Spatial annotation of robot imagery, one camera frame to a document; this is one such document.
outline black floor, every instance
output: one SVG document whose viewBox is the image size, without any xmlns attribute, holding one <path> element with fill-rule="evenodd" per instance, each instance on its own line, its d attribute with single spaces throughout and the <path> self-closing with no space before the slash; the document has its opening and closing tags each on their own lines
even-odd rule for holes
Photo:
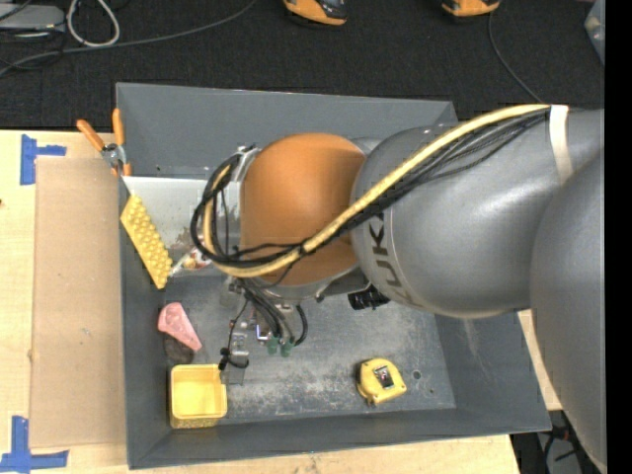
<svg viewBox="0 0 632 474">
<path fill-rule="evenodd" d="M 428 0 L 348 0 L 349 20 L 329 30 L 296 25 L 280 0 L 106 1 L 121 29 L 111 48 L 81 47 L 70 36 L 38 42 L 0 35 L 0 127 L 71 129 L 83 118 L 110 130 L 118 81 L 448 100 L 461 119 L 534 96 L 604 105 L 604 67 L 584 28 L 592 7 L 586 2 L 503 0 L 490 36 L 489 17 L 455 24 Z M 64 11 L 70 4 L 33 2 Z M 245 8 L 204 31 L 160 39 Z M 95 0 L 86 0 L 73 22 L 85 40 L 111 36 Z M 154 41 L 126 45 L 139 40 Z"/>
</svg>

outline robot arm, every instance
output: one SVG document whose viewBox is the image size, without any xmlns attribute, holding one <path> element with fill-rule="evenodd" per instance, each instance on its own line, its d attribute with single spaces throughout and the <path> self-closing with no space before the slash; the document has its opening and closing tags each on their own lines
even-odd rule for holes
<svg viewBox="0 0 632 474">
<path fill-rule="evenodd" d="M 536 105 L 369 149 L 293 135 L 216 170 L 192 237 L 277 340 L 275 311 L 332 294 L 463 319 L 533 308 L 565 412 L 605 472 L 603 120 Z"/>
</svg>

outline pink object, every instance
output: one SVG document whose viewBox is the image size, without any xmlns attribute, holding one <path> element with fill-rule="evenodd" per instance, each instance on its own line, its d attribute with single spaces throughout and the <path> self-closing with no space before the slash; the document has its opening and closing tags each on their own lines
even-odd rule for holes
<svg viewBox="0 0 632 474">
<path fill-rule="evenodd" d="M 201 349 L 198 334 L 180 302 L 172 302 L 162 308 L 158 316 L 158 330 L 176 338 L 195 352 Z"/>
</svg>

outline yellow textured pad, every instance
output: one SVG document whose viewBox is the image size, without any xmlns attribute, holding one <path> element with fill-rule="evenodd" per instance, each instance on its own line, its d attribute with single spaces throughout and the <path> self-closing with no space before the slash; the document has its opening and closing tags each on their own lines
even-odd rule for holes
<svg viewBox="0 0 632 474">
<path fill-rule="evenodd" d="M 154 284 L 158 289 L 164 288 L 173 260 L 169 258 L 167 248 L 139 196 L 129 197 L 120 215 L 120 222 L 125 227 Z"/>
</svg>

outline shoe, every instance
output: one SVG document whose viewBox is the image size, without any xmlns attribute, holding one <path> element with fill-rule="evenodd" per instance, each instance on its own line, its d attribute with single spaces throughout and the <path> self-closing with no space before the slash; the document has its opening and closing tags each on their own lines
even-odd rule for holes
<svg viewBox="0 0 632 474">
<path fill-rule="evenodd" d="M 302 24 L 339 27 L 347 21 L 346 0 L 281 0 L 289 17 Z"/>
</svg>

